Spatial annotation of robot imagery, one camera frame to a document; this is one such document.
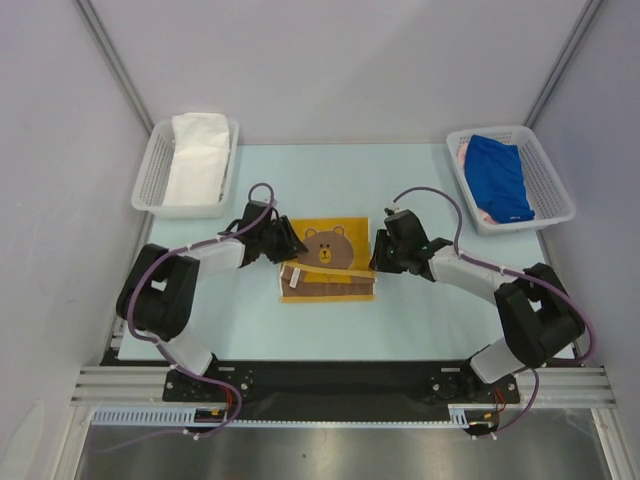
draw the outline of light blue table surface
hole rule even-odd
[[[406,188],[437,187],[463,205],[445,145],[247,146],[237,155],[223,218],[156,219],[149,241],[177,247],[214,236],[241,216],[257,182],[274,187],[277,208],[290,218],[369,217],[372,242],[383,209]],[[265,199],[267,191],[256,196]],[[420,217],[430,238],[453,237],[455,212],[444,199],[416,192],[399,205]],[[543,261],[535,232],[481,237],[463,212],[467,252],[514,266]],[[408,273],[378,274],[372,302],[283,304],[279,297],[278,267],[261,258],[199,283],[191,322],[202,342],[228,360],[462,359],[502,336],[495,307]],[[127,332],[119,358],[161,357]]]

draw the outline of white wall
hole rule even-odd
[[[570,292],[592,315],[640,451],[640,3],[606,6],[536,128],[572,191],[575,220],[545,231]]]
[[[522,123],[585,0],[93,0],[154,121],[244,143],[443,141]]]
[[[44,400],[42,479],[79,368],[106,340],[146,138],[72,2],[3,0],[0,32],[0,452]]]

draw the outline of brown bear face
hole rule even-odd
[[[302,243],[309,249],[298,257],[298,262],[304,265],[346,270],[353,263],[353,246],[345,235],[344,227],[321,232],[307,228]]]

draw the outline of blue cloth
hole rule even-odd
[[[464,173],[476,205],[496,222],[533,220],[517,146],[472,136]]]

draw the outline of white towel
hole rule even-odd
[[[215,205],[229,161],[229,124],[220,113],[185,113],[171,119],[175,150],[163,205]]]

